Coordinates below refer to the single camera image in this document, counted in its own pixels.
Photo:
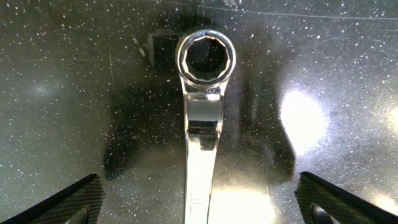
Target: metal wrench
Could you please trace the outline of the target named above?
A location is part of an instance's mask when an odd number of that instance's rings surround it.
[[[205,73],[195,70],[187,60],[189,48],[203,39],[217,40],[225,51],[223,64]],[[175,60],[183,90],[187,147],[184,223],[204,224],[208,221],[213,170],[223,126],[223,97],[236,54],[227,36],[203,29],[179,40]]]

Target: round hole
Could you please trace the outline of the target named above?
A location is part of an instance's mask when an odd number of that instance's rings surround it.
[[[226,69],[225,47],[216,39],[202,38],[188,48],[187,65],[197,80],[211,82]]]

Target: glossy countertop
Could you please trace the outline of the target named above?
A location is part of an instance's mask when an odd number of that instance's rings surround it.
[[[303,223],[303,171],[398,215],[397,1],[23,0],[0,3],[0,221],[97,173],[99,223],[183,223],[182,87],[147,36],[207,25],[237,56],[209,223]]]

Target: speckled black table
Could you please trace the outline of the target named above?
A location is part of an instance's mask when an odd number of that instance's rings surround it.
[[[201,24],[238,57],[210,223],[303,223],[305,170],[398,214],[397,1],[22,0],[0,3],[0,220],[96,172],[100,223],[182,223],[182,90],[146,39]]]

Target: silver wrench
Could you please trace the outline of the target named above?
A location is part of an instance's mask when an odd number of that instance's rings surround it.
[[[189,48],[204,39],[217,40],[225,51],[223,63],[210,72],[195,70],[187,59]],[[187,147],[184,223],[206,224],[216,152],[223,127],[223,97],[236,64],[236,54],[227,36],[216,30],[203,29],[179,40],[175,60],[183,90]]]

